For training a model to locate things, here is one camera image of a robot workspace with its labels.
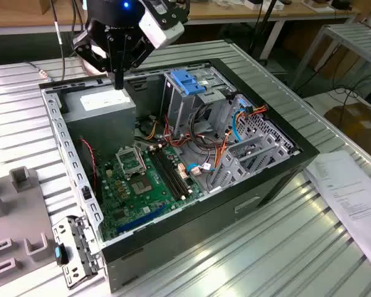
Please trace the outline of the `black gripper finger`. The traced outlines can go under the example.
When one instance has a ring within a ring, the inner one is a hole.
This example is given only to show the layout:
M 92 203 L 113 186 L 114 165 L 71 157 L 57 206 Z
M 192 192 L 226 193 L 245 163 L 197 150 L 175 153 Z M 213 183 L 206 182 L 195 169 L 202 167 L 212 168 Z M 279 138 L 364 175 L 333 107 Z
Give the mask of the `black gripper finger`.
M 80 56 L 96 70 L 107 73 L 107 76 L 110 78 L 113 87 L 117 90 L 116 68 L 113 66 L 111 56 L 107 52 L 104 52 L 106 56 L 102 56 L 101 54 L 93 51 L 92 41 L 93 40 L 91 39 L 88 31 L 84 30 L 73 37 L 71 42 L 72 49 L 75 54 Z
M 124 88 L 124 73 L 131 68 L 139 67 L 152 52 L 152 44 L 143 32 L 136 35 L 126 34 L 121 46 L 117 54 L 116 90 Z

